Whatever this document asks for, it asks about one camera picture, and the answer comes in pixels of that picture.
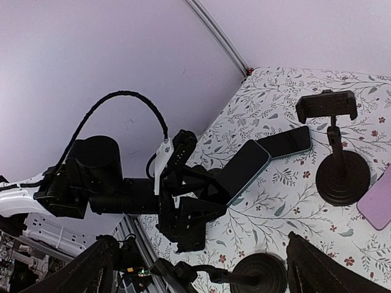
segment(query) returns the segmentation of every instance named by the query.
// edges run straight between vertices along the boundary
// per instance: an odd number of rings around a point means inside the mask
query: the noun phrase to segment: floral tablecloth
[[[325,89],[356,94],[359,116],[340,117],[337,125],[343,147],[367,160],[373,183],[391,162],[391,78],[351,72],[256,69],[200,139],[188,165],[222,167],[246,140],[302,126],[295,113],[298,99]],[[329,118],[307,120],[312,150],[272,161],[226,215],[209,224],[204,251],[175,254],[176,245],[156,230],[156,217],[142,216],[159,256],[232,269],[255,252],[286,259],[287,236],[294,231],[341,265],[391,289],[391,225],[376,231],[355,204],[336,208],[316,191],[316,170],[331,153],[329,124]],[[211,283],[202,273],[194,286],[204,293],[230,292],[227,284]]]

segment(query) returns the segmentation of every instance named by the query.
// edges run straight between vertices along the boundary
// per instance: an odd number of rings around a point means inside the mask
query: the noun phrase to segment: white bracket
[[[160,192],[160,176],[163,173],[171,155],[174,153],[174,145],[170,138],[165,139],[156,151],[155,158],[155,195]]]

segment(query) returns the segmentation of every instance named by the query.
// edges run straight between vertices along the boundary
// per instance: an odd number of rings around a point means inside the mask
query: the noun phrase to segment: pink phone case
[[[357,209],[377,230],[384,229],[391,222],[391,167],[359,200]]]

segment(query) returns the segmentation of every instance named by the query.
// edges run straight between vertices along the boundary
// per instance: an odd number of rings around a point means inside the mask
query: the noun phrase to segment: white wall
[[[388,0],[202,0],[249,65],[391,75]]]
[[[177,0],[0,0],[0,174],[25,179],[54,165],[94,102],[129,89],[161,110],[173,137],[201,134],[242,80]],[[144,176],[163,139],[140,101],[104,104],[80,137],[115,138],[126,176]]]

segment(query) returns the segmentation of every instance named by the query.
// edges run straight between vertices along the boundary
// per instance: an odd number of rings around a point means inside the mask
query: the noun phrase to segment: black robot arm
[[[34,194],[56,217],[83,219],[87,204],[97,214],[157,214],[157,228],[168,240],[178,242],[178,252],[205,248],[205,225],[225,214],[228,193],[207,172],[198,172],[185,163],[196,147],[194,133],[181,130],[173,139],[174,153],[163,171],[159,195],[154,180],[124,178],[117,142],[107,136],[76,140],[65,164],[51,181]],[[197,183],[183,184],[188,178]],[[209,197],[173,197],[214,186]]]

